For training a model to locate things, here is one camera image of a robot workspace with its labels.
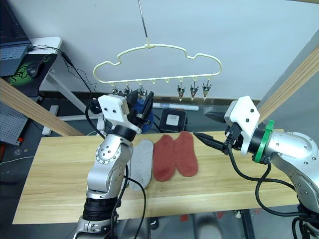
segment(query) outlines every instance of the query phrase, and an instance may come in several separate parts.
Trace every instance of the wooden tabletop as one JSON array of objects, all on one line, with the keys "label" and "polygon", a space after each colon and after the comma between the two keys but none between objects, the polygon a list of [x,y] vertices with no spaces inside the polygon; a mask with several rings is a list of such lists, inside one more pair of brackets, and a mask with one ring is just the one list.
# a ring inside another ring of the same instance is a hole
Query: wooden tabletop
[{"label": "wooden tabletop", "polygon": [[[224,132],[207,132],[224,141]],[[156,142],[162,134],[136,136]],[[179,133],[171,133],[174,139]],[[26,180],[13,220],[14,224],[74,223],[82,215],[86,199],[87,174],[94,163],[99,136],[42,138]],[[146,188],[146,217],[259,207],[255,199],[255,182],[236,174],[228,156],[201,143],[194,136],[199,170],[194,177],[183,177],[176,170],[167,182],[153,177]],[[251,156],[234,152],[238,167],[253,177],[261,177],[265,165],[252,162]],[[270,176],[289,182],[273,166]],[[269,207],[297,204],[293,190],[275,183],[263,183],[261,200]],[[141,192],[125,190],[120,219],[140,218],[143,212]]]}]

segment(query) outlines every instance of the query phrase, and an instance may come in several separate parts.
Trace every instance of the mouse pad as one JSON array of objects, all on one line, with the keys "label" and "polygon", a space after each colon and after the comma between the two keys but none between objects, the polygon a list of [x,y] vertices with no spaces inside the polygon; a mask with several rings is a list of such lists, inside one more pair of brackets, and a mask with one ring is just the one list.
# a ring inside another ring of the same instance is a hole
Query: mouse pad
[{"label": "mouse pad", "polygon": [[[39,87],[48,73],[50,67],[55,61],[57,54],[50,54],[43,58],[46,54],[26,55],[21,62],[14,76],[3,77],[5,81],[17,88],[28,97],[38,97]],[[26,67],[32,62],[42,62],[44,67],[36,78],[28,76]]]}]

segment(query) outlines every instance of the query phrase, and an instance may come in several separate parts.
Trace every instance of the laptop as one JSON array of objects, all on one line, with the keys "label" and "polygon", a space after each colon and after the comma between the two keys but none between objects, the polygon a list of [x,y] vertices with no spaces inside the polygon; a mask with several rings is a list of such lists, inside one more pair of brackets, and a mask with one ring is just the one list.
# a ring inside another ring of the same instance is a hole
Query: laptop
[{"label": "laptop", "polygon": [[0,0],[0,9],[0,76],[12,76],[31,42],[6,0]]}]

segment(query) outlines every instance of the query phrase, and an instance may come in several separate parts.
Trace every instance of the pegboard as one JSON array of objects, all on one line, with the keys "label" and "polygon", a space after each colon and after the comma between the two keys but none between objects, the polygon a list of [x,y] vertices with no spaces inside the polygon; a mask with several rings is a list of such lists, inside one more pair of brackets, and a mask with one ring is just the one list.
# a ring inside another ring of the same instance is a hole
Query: pegboard
[{"label": "pegboard", "polygon": [[0,102],[0,141],[20,145],[17,141],[28,118]]}]

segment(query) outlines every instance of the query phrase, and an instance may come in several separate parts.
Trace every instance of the mouse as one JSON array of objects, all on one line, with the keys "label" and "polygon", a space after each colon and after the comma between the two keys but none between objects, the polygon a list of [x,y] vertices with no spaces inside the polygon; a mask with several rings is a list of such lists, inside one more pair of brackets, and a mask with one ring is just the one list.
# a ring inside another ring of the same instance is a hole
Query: mouse
[{"label": "mouse", "polygon": [[26,67],[26,72],[30,77],[35,78],[41,73],[43,67],[42,61],[32,62]]}]

